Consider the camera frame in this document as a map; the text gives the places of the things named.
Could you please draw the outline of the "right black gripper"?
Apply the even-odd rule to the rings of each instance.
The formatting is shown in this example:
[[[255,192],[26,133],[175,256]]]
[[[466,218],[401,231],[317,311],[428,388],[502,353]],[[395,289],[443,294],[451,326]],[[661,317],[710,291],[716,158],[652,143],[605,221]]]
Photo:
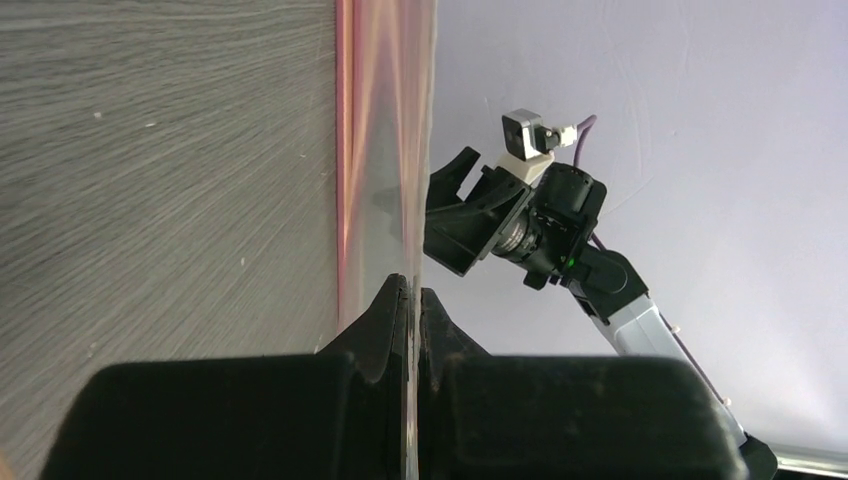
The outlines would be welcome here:
[[[462,200],[459,189],[479,158],[478,151],[465,147],[429,177],[423,251],[459,276],[493,249],[532,192],[504,169],[484,166]]]

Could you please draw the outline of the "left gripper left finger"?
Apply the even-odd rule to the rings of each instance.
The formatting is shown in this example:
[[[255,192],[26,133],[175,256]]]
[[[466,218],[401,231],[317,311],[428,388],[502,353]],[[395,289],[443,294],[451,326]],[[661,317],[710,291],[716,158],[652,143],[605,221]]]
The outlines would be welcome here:
[[[86,383],[44,479],[400,479],[409,287],[312,354],[122,363]]]

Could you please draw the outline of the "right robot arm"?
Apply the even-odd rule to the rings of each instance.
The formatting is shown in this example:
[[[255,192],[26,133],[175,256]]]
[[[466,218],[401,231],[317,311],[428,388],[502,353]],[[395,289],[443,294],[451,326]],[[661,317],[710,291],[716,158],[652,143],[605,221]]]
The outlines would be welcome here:
[[[506,155],[495,168],[484,167],[469,195],[460,198],[479,158],[467,147],[431,174],[428,257],[459,276],[488,254],[509,261],[524,270],[523,282],[534,290],[566,288],[618,354],[683,361],[708,390],[714,388],[632,264],[597,240],[607,195],[603,183],[551,155]]]

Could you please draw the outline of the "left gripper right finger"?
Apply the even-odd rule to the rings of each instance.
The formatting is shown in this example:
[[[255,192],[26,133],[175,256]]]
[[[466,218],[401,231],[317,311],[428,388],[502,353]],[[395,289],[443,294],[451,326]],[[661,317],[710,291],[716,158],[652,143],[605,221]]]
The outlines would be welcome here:
[[[652,357],[496,356],[422,293],[424,479],[745,479],[706,388]]]

